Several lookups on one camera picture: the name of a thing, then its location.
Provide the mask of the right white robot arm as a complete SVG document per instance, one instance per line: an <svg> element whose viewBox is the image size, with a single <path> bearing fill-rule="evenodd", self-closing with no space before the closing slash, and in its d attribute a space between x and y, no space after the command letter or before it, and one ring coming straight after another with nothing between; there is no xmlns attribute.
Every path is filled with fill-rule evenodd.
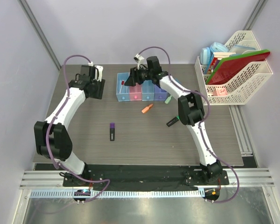
<svg viewBox="0 0 280 224"><path fill-rule="evenodd" d="M200 169L202 170L201 178L206 184L217 182L223 168L210 145L205 130L205 113L201 93L188 90L176 82L169 72L162 70L156 56L144 59L137 54L134 60L137 66L130 69L125 86L135 86L151 80L153 84L177 100L179 119L189 129L198 150ZM147 61L147 65L142 64L144 60Z"/></svg>

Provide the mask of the light blue drawer box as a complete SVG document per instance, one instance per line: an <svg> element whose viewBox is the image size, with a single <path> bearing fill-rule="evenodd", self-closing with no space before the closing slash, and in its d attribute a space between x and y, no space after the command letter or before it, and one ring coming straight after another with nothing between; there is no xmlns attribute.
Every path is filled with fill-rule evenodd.
<svg viewBox="0 0 280 224"><path fill-rule="evenodd" d="M154 84L151 80L141 85L142 101L154 101Z"/></svg>
<svg viewBox="0 0 280 224"><path fill-rule="evenodd" d="M121 81L124 80L126 81L129 78L129 73L118 73L117 74L117 84L116 84L116 97L119 102L126 102L130 101L129 97L129 86L123 86L121 94L119 94L119 89L121 85Z"/></svg>

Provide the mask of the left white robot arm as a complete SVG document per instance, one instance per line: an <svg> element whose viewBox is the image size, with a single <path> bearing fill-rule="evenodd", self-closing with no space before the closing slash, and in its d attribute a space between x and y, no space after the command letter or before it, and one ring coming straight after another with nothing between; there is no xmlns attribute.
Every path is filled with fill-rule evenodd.
<svg viewBox="0 0 280 224"><path fill-rule="evenodd" d="M79 186L89 183L90 172L85 162L73 152L73 144L68 134L69 124L78 108L87 98L101 99L105 80L103 66L82 65L75 79L67 83L67 90L56 109L45 119L34 125L36 151L45 158L52 159L57 166L71 171Z"/></svg>

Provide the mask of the pink plastic drawer box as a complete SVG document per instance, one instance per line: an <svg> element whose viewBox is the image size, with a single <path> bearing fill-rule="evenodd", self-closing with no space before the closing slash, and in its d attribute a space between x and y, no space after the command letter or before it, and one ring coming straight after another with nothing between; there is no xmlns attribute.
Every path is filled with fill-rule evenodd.
<svg viewBox="0 0 280 224"><path fill-rule="evenodd" d="M141 101L142 100L141 86L138 84L135 86L130 86L129 97L130 97L130 101Z"/></svg>

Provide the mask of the purple plastic drawer box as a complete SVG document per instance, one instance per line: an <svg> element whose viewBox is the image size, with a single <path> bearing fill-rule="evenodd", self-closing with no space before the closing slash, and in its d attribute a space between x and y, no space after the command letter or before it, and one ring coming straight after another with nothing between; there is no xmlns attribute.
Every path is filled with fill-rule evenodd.
<svg viewBox="0 0 280 224"><path fill-rule="evenodd" d="M154 101L165 101L168 97L168 93L162 88L154 85Z"/></svg>

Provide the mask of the red whiteboard marker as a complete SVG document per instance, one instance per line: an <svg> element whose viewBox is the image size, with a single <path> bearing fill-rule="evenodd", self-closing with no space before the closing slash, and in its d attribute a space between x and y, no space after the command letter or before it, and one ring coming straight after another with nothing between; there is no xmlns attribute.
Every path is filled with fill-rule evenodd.
<svg viewBox="0 0 280 224"><path fill-rule="evenodd" d="M125 81L124 81L124 80L122 80L122 81L121 81L121 85L120 85L120 89L119 89L119 94L121 94L121 92L122 92L122 89L123 89L124 83L125 83Z"/></svg>

